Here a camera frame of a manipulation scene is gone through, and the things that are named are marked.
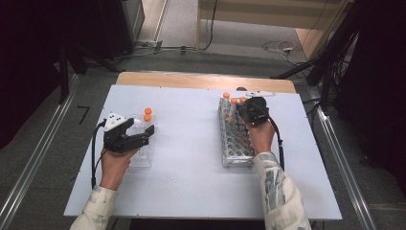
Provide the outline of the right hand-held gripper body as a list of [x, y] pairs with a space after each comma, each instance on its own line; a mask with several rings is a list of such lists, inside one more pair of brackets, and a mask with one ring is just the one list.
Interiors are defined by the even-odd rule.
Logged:
[[263, 97], [252, 97], [245, 103], [247, 112], [246, 121], [253, 126], [259, 126], [269, 121], [272, 125], [275, 124], [269, 115], [267, 102]]

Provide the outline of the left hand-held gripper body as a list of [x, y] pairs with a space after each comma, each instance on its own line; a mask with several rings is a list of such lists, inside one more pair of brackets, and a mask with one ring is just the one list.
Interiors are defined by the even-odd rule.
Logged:
[[108, 114], [103, 128], [103, 141], [107, 150], [121, 152], [120, 143], [125, 140], [126, 135], [120, 133], [120, 125], [127, 119], [125, 116], [114, 112]]

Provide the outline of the clear plastic tube rack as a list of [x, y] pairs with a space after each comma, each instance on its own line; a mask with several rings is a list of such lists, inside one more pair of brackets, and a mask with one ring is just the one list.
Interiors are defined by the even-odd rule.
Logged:
[[[135, 135], [143, 133], [143, 121], [145, 114], [133, 114], [134, 125], [127, 130], [128, 135]], [[151, 115], [151, 125], [156, 124], [156, 119], [154, 115]], [[149, 138], [149, 143], [147, 146], [141, 147], [138, 152], [131, 158], [130, 167], [135, 168], [150, 168], [152, 164], [154, 145], [155, 145], [155, 133]]]

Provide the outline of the metal tube rack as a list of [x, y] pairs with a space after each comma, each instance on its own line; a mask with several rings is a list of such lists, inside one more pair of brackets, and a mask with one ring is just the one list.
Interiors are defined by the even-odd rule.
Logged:
[[242, 119], [232, 119], [219, 100], [218, 117], [222, 144], [222, 165], [224, 168], [251, 168], [254, 164], [254, 150], [248, 135], [248, 129]]

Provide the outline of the person's right hand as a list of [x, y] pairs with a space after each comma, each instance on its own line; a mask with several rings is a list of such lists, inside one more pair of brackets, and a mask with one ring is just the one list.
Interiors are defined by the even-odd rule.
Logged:
[[259, 126], [254, 126], [251, 123], [245, 123], [248, 131], [251, 144], [256, 154], [268, 152], [271, 150], [275, 129], [272, 124], [267, 121]]

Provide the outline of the person's left hand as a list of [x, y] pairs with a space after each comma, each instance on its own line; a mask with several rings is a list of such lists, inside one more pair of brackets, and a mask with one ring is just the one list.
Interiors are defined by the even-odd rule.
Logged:
[[101, 157], [101, 182], [100, 186], [112, 191], [117, 191], [122, 184], [125, 172], [131, 158], [138, 152], [137, 149], [125, 153], [117, 153], [108, 149], [102, 151]]

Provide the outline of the white board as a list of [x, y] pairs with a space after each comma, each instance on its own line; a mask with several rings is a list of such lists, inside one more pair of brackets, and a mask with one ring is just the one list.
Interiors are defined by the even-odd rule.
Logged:
[[[157, 118], [152, 164], [126, 173], [114, 214], [126, 218], [262, 219], [259, 177], [252, 169], [225, 169], [217, 108], [220, 90], [111, 86], [101, 111]], [[301, 98], [266, 99], [280, 129], [284, 169], [302, 193], [310, 219], [341, 213]]]

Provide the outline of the wooden table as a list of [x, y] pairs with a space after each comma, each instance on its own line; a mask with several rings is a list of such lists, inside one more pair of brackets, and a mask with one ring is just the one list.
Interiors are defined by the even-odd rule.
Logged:
[[242, 87], [247, 91], [269, 91], [277, 93], [295, 93], [291, 80], [272, 80], [232, 77], [215, 74], [186, 74], [165, 72], [122, 72], [116, 83], [118, 85], [161, 86], [175, 88], [200, 88], [237, 90]]

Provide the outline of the black metal stand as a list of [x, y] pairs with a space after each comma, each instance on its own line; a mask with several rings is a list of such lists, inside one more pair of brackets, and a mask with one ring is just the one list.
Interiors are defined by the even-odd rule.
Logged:
[[119, 69], [104, 58], [92, 52], [90, 49], [87, 49], [72, 39], [61, 39], [59, 41], [58, 57], [60, 76], [59, 104], [63, 104], [70, 93], [68, 82], [68, 64], [71, 64], [76, 73], [85, 74], [87, 72], [87, 65], [83, 58], [89, 57], [112, 72], [122, 73], [124, 71], [124, 69]]
[[327, 42], [325, 48], [317, 57], [274, 77], [274, 80], [285, 80], [310, 68], [310, 73], [305, 80], [309, 86], [316, 86], [319, 82], [322, 83], [321, 99], [318, 102], [318, 105], [325, 112], [327, 112], [328, 93], [331, 86], [332, 75], [334, 73], [334, 65], [341, 61], [344, 53], [348, 50], [358, 34], [358, 17], [365, 5], [365, 0], [351, 1], [352, 3], [349, 12], [338, 26], [332, 38]]

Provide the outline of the dark cabinet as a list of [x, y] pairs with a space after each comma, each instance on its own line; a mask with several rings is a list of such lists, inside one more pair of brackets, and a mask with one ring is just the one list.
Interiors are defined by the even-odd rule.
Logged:
[[107, 38], [107, 57], [131, 53], [145, 21], [142, 0], [98, 0]]

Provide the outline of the black curtain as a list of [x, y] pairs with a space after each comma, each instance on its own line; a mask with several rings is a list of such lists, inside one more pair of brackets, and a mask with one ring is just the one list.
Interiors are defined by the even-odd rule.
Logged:
[[406, 0], [365, 0], [334, 107], [365, 138], [369, 160], [406, 195]]
[[74, 28], [89, 0], [0, 0], [0, 149], [62, 85], [55, 63], [79, 64]]

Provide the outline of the aluminium rail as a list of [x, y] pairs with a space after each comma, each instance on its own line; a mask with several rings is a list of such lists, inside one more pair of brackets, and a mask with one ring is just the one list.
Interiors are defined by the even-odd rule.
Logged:
[[78, 74], [74, 74], [68, 84], [71, 91], [66, 96], [64, 102], [56, 107], [51, 121], [48, 123], [46, 129], [41, 135], [41, 138], [32, 151], [32, 155], [29, 158], [28, 163], [24, 167], [14, 185], [11, 187], [11, 191], [7, 195], [5, 203], [2, 205], [2, 209], [0, 211], [0, 230], [8, 230], [9, 226], [11, 225], [15, 213], [18, 210], [32, 181], [34, 180], [36, 172], [38, 171], [43, 158], [54, 140], [56, 132], [58, 131], [60, 124], [76, 95], [79, 83], [80, 76]]
[[324, 134], [327, 137], [332, 155], [346, 186], [351, 205], [355, 211], [355, 214], [357, 215], [361, 228], [363, 230], [377, 230], [372, 213], [356, 181], [346, 155], [343, 152], [329, 116], [324, 112], [320, 105], [316, 106], [315, 111], [323, 128]]

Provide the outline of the beige wooden frame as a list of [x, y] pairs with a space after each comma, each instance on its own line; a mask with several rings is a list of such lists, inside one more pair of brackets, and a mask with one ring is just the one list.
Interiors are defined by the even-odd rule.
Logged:
[[295, 28], [307, 58], [315, 58], [349, 14], [354, 0], [198, 0], [196, 43], [202, 19]]

